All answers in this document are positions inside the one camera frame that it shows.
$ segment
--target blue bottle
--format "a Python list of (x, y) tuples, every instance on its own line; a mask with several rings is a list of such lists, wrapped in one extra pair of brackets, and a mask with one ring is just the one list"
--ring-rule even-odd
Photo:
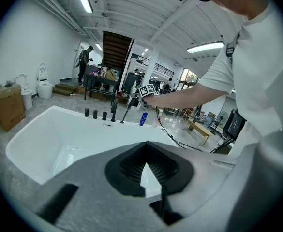
[(148, 113), (144, 112), (140, 120), (140, 124), (139, 124), (140, 126), (143, 126), (143, 124), (146, 122), (147, 116)]

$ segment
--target black cable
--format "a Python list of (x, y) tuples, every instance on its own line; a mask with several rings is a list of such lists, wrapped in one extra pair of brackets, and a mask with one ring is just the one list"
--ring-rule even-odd
[(159, 121), (159, 123), (160, 123), (160, 125), (161, 125), (161, 127), (162, 127), (162, 130), (163, 130), (178, 146), (180, 146), (181, 148), (184, 148), (184, 149), (188, 149), (188, 148), (182, 146), (182, 145), (185, 145), (185, 146), (187, 146), (187, 147), (189, 147), (189, 148), (192, 148), (192, 149), (198, 150), (198, 151), (200, 151), (200, 152), (203, 152), (203, 151), (202, 151), (201, 149), (199, 149), (199, 148), (194, 148), (194, 147), (188, 146), (188, 145), (186, 145), (186, 144), (184, 144), (184, 143), (182, 143), (182, 142), (179, 142), (179, 141), (175, 140), (174, 137), (173, 137), (172, 135), (170, 135), (170, 134), (168, 133), (168, 131), (165, 129), (165, 127), (162, 125), (162, 122), (161, 122), (161, 119), (160, 119), (159, 109), (158, 109), (157, 107), (156, 107), (156, 116), (157, 116), (157, 119), (158, 119), (158, 121)]
[(210, 153), (214, 153), (215, 151), (217, 151), (218, 149), (221, 149), (227, 145), (229, 145), (230, 143), (232, 143), (234, 140), (233, 139), (230, 139), (228, 140), (227, 142), (225, 142), (224, 144), (220, 145), (219, 147), (213, 149)]

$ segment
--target staircase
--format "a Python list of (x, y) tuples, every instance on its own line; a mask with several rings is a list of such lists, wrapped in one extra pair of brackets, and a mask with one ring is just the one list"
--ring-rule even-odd
[(104, 58), (103, 64), (109, 68), (124, 69), (126, 58), (132, 39), (104, 31)]
[(63, 96), (70, 96), (70, 94), (76, 93), (76, 88), (66, 84), (55, 84), (53, 93)]

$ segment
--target person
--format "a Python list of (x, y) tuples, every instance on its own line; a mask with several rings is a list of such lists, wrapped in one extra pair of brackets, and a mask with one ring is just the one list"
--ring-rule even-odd
[(271, 0), (212, 1), (227, 11), (245, 16), (236, 38), (232, 60), (224, 46), (211, 68), (190, 89), (145, 97), (148, 105), (190, 108), (208, 103), (234, 90), (239, 114), (247, 122), (230, 154), (238, 156), (243, 148), (282, 128), (282, 122), (269, 99), (269, 90), (283, 94), (283, 82), (275, 82), (283, 73), (283, 16)]
[(89, 62), (89, 53), (91, 51), (93, 51), (93, 47), (90, 46), (87, 50), (84, 50), (82, 52), (82, 58), (80, 60), (80, 72), (79, 72), (79, 78), (78, 78), (78, 83), (80, 85), (82, 84), (82, 78), (84, 76), (86, 65)]
[(169, 81), (165, 83), (163, 90), (169, 91), (171, 88), (172, 88), (172, 78), (170, 78)]

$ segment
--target table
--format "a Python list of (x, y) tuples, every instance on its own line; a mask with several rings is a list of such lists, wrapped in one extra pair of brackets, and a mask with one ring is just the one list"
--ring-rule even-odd
[[(105, 83), (105, 84), (109, 84), (109, 85), (113, 86), (113, 92), (93, 89), (93, 83), (95, 83), (95, 82), (101, 82), (101, 83)], [(115, 96), (116, 96), (116, 86), (117, 86), (117, 84), (118, 84), (117, 81), (113, 81), (113, 80), (103, 78), (103, 77), (100, 77), (100, 76), (87, 74), (86, 75), (85, 92), (84, 92), (84, 100), (86, 100), (86, 98), (87, 98), (87, 91), (89, 91), (89, 96), (91, 96), (91, 92), (95, 92), (95, 93), (100, 93), (100, 94), (112, 96), (111, 104), (110, 104), (110, 105), (112, 105), (112, 103), (115, 99)]]
[(200, 143), (199, 145), (204, 145), (206, 141), (208, 140), (208, 138), (213, 135), (207, 128), (203, 127), (201, 124), (193, 123), (191, 119), (188, 120), (188, 123), (190, 125), (189, 128), (195, 129), (196, 131), (198, 131), (200, 134), (204, 136), (204, 139), (203, 139), (204, 142)]
[(177, 117), (177, 115), (178, 115), (178, 113), (179, 113), (179, 110), (180, 109), (173, 109), (173, 108), (164, 108), (164, 110), (163, 110), (163, 112), (165, 112), (166, 113), (166, 115), (173, 115), (173, 114), (175, 114), (176, 116), (175, 117)]

